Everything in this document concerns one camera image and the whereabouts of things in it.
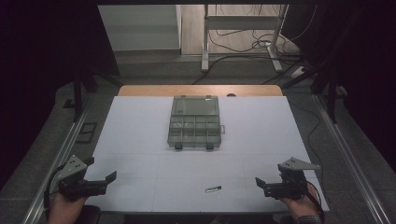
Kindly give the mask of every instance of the wall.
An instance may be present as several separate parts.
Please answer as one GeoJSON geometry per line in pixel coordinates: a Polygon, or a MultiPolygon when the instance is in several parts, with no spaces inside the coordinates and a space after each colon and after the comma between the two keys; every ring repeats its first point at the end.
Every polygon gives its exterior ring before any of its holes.
{"type": "Polygon", "coordinates": [[[180,49],[180,6],[99,6],[114,51],[180,49]]]}

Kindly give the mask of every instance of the wooden floor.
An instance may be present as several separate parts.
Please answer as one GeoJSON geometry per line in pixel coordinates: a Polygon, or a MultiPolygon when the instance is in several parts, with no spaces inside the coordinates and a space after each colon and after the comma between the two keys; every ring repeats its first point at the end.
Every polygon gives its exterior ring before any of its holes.
{"type": "MultiPolygon", "coordinates": [[[[209,15],[263,15],[276,16],[279,13],[279,6],[271,5],[210,5],[209,15]]],[[[181,6],[182,15],[182,40],[181,53],[184,55],[202,54],[202,44],[204,40],[204,5],[183,5],[181,6]]],[[[223,35],[232,31],[210,31],[213,42],[226,46],[231,49],[245,50],[251,49],[252,43],[256,41],[253,36],[272,34],[272,30],[243,31],[230,35],[223,35]]],[[[272,36],[267,35],[262,40],[271,40],[272,36]]],[[[291,43],[287,42],[285,48],[283,43],[287,39],[279,38],[277,45],[279,50],[287,52],[297,50],[291,43]]],[[[235,53],[235,51],[222,48],[213,44],[208,38],[209,53],[235,53]]],[[[245,53],[267,52],[266,49],[253,49],[245,53]]]]}

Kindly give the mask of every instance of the black stand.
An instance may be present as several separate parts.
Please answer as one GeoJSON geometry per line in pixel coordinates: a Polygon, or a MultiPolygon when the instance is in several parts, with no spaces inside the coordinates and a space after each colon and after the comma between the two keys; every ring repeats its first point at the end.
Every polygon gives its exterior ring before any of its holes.
{"type": "Polygon", "coordinates": [[[340,54],[344,43],[347,40],[348,35],[350,34],[352,27],[356,24],[361,13],[364,10],[364,4],[361,3],[359,6],[355,6],[352,14],[349,16],[346,25],[341,31],[340,36],[334,43],[334,46],[329,52],[329,55],[319,66],[302,73],[300,76],[295,79],[284,83],[280,86],[282,89],[289,88],[294,84],[299,83],[300,81],[311,77],[314,74],[318,74],[318,77],[315,79],[314,83],[311,86],[311,91],[313,93],[322,93],[327,84],[329,84],[329,100],[327,104],[327,113],[329,117],[332,119],[332,122],[336,123],[335,115],[334,115],[334,106],[335,106],[335,93],[336,93],[336,84],[337,84],[337,56],[340,54]]]}

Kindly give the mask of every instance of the gray carpet floor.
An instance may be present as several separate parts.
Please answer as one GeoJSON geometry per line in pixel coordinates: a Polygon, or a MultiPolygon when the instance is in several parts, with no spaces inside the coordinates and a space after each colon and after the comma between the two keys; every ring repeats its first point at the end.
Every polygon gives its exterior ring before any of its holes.
{"type": "MultiPolygon", "coordinates": [[[[200,62],[150,62],[121,63],[121,77],[115,77],[124,84],[191,84],[203,75],[200,62]]],[[[275,77],[269,61],[237,60],[219,62],[199,84],[262,84],[275,77]]],[[[98,92],[93,95],[85,123],[96,123],[96,131],[90,143],[75,143],[71,154],[88,158],[104,126],[106,115],[118,88],[96,77],[98,92]]],[[[290,101],[290,108],[297,122],[308,155],[313,163],[322,165],[323,172],[317,172],[326,200],[331,208],[326,223],[375,223],[364,198],[355,183],[346,162],[330,134],[329,128],[318,111],[318,105],[309,92],[312,79],[283,90],[290,101]]],[[[71,84],[57,92],[56,104],[14,175],[0,192],[0,222],[21,223],[40,187],[55,155],[60,149],[73,122],[74,110],[63,108],[67,99],[73,98],[71,84]]],[[[337,100],[336,117],[338,127],[349,143],[361,169],[375,189],[382,204],[390,215],[396,214],[396,175],[364,135],[343,106],[337,100]]],[[[46,223],[44,216],[39,223],[46,223]]],[[[123,223],[122,215],[102,214],[100,223],[123,223]]]]}

